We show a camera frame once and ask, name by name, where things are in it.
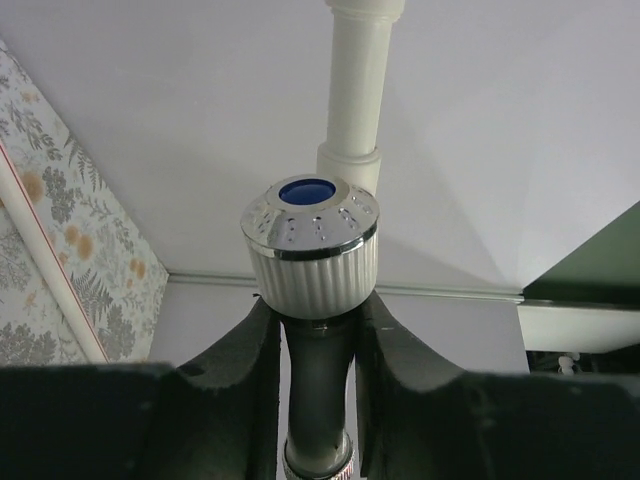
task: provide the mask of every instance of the wall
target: wall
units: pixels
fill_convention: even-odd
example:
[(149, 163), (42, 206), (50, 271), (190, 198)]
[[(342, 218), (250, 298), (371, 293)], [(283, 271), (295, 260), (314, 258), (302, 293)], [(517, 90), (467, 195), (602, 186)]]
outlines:
[[(169, 284), (150, 359), (180, 365), (231, 330), (249, 312), (256, 290)], [(528, 372), (516, 306), (509, 303), (383, 296), (391, 312), (421, 340), (462, 367)], [(291, 366), (283, 335), (279, 444), (287, 432)], [(347, 387), (347, 428), (357, 436), (353, 369)], [(278, 479), (283, 479), (279, 468)]]

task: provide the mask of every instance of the metal cylinder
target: metal cylinder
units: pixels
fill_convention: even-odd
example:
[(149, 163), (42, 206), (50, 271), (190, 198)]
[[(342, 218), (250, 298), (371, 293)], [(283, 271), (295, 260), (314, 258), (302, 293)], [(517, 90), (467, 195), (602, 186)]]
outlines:
[(354, 322), (341, 316), (283, 324), (291, 357), (285, 471), (290, 479), (349, 478), (354, 451), (345, 431), (345, 388)]

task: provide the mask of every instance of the floral wallpaper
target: floral wallpaper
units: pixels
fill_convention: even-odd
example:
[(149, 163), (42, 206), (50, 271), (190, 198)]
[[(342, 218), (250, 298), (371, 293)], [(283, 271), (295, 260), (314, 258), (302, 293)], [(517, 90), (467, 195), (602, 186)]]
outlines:
[[(1, 40), (0, 139), (109, 359), (145, 359), (168, 274)], [(85, 360), (0, 200), (0, 364)]]

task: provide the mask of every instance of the leaf pattern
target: leaf pattern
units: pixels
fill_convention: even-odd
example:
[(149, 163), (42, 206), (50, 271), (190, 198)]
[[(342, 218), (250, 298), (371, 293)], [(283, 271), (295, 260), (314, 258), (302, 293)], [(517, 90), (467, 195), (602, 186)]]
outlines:
[(10, 323), (0, 330), (0, 364), (47, 365), (53, 361), (55, 351), (51, 332), (36, 336), (28, 325), (14, 329)]
[(15, 228), (0, 235), (0, 289), (23, 292), (31, 280), (24, 251), (22, 238)]
[[(109, 359), (146, 358), (167, 272), (2, 40), (0, 137), (19, 172), (42, 179), (35, 212)], [(0, 358), (10, 350), (11, 363), (87, 361), (2, 209), (0, 297)]]

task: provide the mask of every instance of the white pipe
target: white pipe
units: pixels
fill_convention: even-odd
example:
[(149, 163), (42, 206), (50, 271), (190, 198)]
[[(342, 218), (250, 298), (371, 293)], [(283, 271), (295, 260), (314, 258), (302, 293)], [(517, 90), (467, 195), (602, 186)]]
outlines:
[(27, 191), (5, 146), (0, 142), (0, 198), (44, 277), (71, 331), (89, 362), (107, 362), (107, 355), (58, 261)]
[(376, 148), (391, 27), (404, 0), (327, 0), (334, 15), (327, 140), (317, 172), (375, 194)]

